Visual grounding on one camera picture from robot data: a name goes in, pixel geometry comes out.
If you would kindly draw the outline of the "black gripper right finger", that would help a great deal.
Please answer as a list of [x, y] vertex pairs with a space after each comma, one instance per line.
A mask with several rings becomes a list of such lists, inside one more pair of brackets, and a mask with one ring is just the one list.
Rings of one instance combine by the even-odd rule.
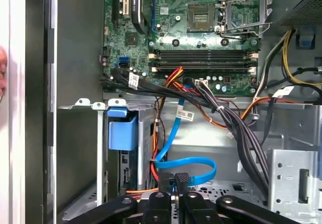
[[179, 198], [179, 223], [296, 223], [278, 213], [232, 195], [224, 195], [215, 203], [198, 191], [191, 191], [187, 173], [175, 174]]

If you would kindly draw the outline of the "person's hand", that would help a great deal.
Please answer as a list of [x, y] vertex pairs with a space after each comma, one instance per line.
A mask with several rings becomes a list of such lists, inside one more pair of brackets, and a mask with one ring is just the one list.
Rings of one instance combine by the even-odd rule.
[[7, 85], [5, 73], [7, 70], [7, 64], [8, 64], [8, 57], [6, 54], [5, 49], [1, 46], [0, 47], [0, 70], [1, 70], [1, 75], [0, 75], [0, 96], [2, 97], [5, 92], [5, 88]]

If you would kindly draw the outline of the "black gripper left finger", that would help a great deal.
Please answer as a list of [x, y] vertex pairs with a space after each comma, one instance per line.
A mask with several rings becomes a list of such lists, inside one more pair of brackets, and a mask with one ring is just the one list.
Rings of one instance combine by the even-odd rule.
[[83, 223], [171, 223], [174, 175], [159, 175], [158, 191], [137, 201], [120, 196], [83, 214]]

